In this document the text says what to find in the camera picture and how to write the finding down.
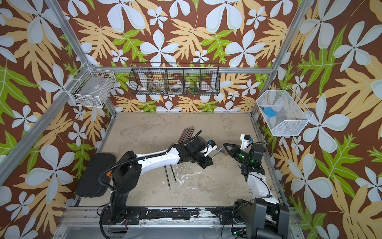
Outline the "red pencil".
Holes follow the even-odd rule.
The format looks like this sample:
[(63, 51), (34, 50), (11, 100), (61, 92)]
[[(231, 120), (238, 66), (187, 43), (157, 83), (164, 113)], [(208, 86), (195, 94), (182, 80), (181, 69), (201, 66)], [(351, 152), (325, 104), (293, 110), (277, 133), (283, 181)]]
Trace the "red pencil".
[(181, 136), (180, 136), (180, 138), (179, 138), (178, 144), (179, 144), (179, 143), (182, 143), (182, 142), (185, 140), (185, 137), (186, 137), (186, 134), (187, 134), (188, 129), (189, 129), (189, 128), (186, 127), (186, 128), (183, 130), (183, 132), (182, 132), (182, 134), (181, 134)]
[(184, 131), (182, 132), (181, 137), (179, 139), (179, 143), (182, 143), (187, 139), (189, 130), (190, 130), (190, 127), (186, 127), (184, 129)]

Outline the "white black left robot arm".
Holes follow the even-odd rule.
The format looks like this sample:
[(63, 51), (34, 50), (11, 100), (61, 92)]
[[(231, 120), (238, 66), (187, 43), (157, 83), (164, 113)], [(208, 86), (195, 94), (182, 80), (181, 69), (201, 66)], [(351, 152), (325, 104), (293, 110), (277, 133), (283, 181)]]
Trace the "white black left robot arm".
[(168, 149), (149, 153), (135, 154), (128, 151), (117, 164), (105, 169), (98, 182), (111, 190), (109, 203), (100, 213), (101, 225), (119, 224), (126, 220), (126, 202), (129, 192), (138, 183), (141, 175), (151, 170), (180, 163), (196, 163), (205, 169), (213, 165), (209, 154), (217, 149), (213, 140), (206, 141), (200, 137), (200, 132), (190, 139), (177, 144), (171, 144)]

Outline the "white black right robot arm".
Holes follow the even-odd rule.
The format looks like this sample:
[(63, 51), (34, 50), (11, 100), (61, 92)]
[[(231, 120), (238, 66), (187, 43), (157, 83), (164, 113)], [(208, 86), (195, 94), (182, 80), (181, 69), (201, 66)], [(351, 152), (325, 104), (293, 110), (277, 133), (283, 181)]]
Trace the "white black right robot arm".
[(235, 159), (252, 192), (253, 199), (238, 199), (229, 220), (231, 226), (242, 224), (242, 230), (231, 229), (234, 236), (244, 239), (287, 239), (289, 209), (272, 194), (267, 183), (262, 158), (265, 152), (261, 143), (248, 146), (224, 143), (225, 151)]

